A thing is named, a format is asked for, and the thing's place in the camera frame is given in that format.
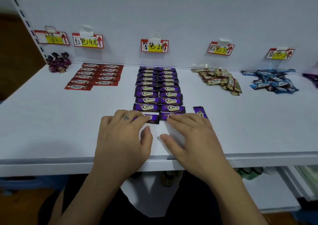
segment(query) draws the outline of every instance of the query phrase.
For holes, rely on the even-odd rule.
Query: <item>handwritten price label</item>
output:
[[[81,37],[79,33],[72,33],[74,46],[104,48],[103,35],[93,35],[92,37]]]
[[[266,58],[268,59],[281,59],[281,60],[289,60],[292,57],[295,49],[278,49],[271,48],[268,51]]]
[[[57,31],[56,33],[49,33],[45,30],[34,30],[34,34],[37,36],[39,43],[60,45],[70,44],[65,32]]]
[[[141,39],[142,52],[167,53],[169,41],[161,40],[160,42],[149,42],[148,39]]]
[[[232,50],[235,45],[228,44],[227,46],[220,46],[217,42],[211,42],[208,53],[220,54],[229,56],[232,53]]]

